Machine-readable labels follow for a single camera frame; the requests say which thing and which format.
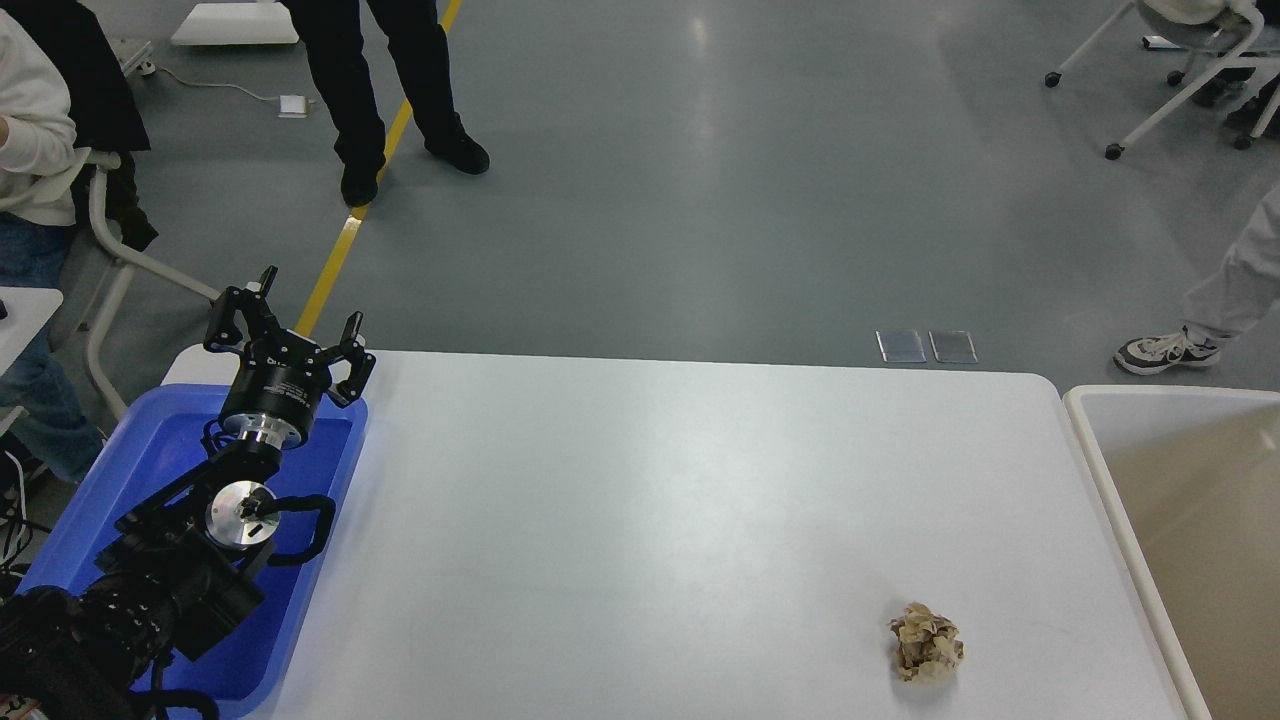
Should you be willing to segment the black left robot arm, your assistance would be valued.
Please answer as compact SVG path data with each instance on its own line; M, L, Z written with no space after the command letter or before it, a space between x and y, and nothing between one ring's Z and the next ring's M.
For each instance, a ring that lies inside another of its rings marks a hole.
M276 275L225 288L204 337L239 365L205 427L206 459L115 521L82 594L37 585L3 603L3 698L49 719L165 719L189 708L216 719L215 700L165 689L175 653L197 660L265 601L264 568L323 553L338 514L328 495L282 496L269 486L288 450L305 445L329 398L364 392L375 357L352 313L329 347L284 329L268 305Z

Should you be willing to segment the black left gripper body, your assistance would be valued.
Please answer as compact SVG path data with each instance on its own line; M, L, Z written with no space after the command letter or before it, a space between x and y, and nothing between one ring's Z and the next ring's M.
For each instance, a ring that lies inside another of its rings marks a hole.
M308 441L321 400L332 386L323 348L305 338L288 343L255 341L239 368L218 421L239 439L255 437L275 447Z

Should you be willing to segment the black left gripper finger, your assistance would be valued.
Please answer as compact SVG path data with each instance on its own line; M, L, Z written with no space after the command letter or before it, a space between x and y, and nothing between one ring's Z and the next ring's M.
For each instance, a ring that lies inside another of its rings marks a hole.
M317 382L338 407L348 407L361 398L376 365L375 356L365 346L362 324L364 313L352 313L338 342L317 351Z
M268 266L255 283L227 287L214 301L204 348L239 357L296 357L297 341L269 307L268 293L278 268Z

